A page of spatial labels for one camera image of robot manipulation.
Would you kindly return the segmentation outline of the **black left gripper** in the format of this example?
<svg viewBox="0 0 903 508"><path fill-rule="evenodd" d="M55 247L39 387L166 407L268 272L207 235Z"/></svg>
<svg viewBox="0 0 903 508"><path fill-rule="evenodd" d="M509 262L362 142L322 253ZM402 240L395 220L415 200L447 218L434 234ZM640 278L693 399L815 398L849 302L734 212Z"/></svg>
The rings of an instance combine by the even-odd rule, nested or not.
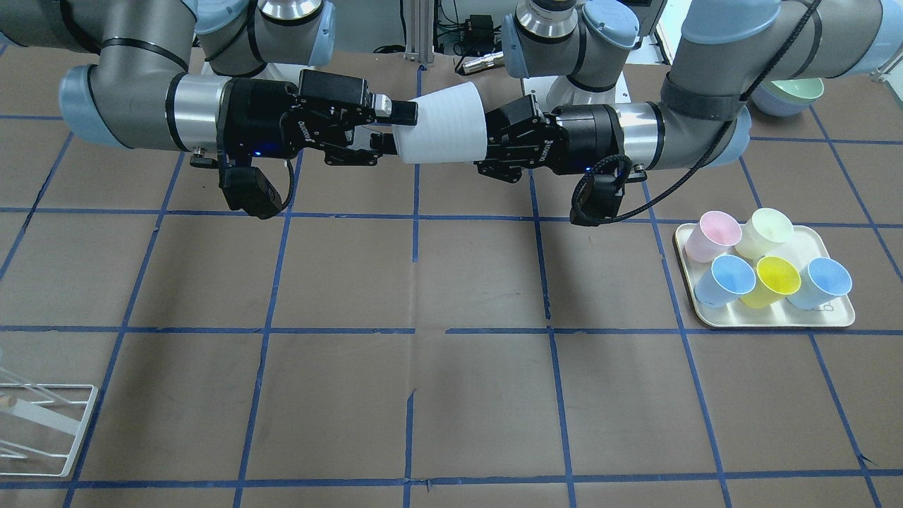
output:
<svg viewBox="0 0 903 508"><path fill-rule="evenodd" d="M516 183L524 169L548 167L558 176L582 174L604 157L619 154L623 130L610 105L569 105L550 113L526 95L490 110L487 154L479 174Z"/></svg>

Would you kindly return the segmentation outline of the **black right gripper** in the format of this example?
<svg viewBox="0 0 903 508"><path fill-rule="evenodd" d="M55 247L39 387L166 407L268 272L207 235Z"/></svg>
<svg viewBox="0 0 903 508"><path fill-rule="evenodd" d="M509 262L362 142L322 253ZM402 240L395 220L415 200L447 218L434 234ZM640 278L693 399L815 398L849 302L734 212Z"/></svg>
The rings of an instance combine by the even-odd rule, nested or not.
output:
<svg viewBox="0 0 903 508"><path fill-rule="evenodd" d="M418 103L374 95L364 78L309 68L297 83L229 78L217 118L215 166L249 165L255 157L294 159L312 148L325 154L328 165L371 167L398 155L393 134L355 131L375 120L415 126Z"/></svg>

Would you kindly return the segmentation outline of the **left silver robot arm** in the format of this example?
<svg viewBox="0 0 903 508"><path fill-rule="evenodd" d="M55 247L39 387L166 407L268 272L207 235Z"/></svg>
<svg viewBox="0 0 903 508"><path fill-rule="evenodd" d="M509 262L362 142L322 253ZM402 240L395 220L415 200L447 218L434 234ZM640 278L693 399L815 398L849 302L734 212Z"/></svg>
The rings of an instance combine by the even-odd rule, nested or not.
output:
<svg viewBox="0 0 903 508"><path fill-rule="evenodd" d="M501 26L515 78L556 76L574 90L612 91L638 41L618 1L521 1ZM524 169L581 174L610 155L646 169L732 163L746 149L747 91L757 78L871 72L901 45L896 1L693 1L658 101L561 105L534 97L486 115L484 176L516 183Z"/></svg>

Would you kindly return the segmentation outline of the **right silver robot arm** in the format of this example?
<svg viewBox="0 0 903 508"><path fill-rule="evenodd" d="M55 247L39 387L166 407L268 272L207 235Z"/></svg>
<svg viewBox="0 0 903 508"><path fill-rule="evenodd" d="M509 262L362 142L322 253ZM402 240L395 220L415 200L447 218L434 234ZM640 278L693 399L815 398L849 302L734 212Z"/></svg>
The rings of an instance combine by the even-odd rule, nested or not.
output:
<svg viewBox="0 0 903 508"><path fill-rule="evenodd" d="M328 1L4 1L2 40L96 54L59 83L75 135L129 149L193 152L198 164L293 159L374 165L394 153L361 126L414 126L413 101L320 72L332 57Z"/></svg>

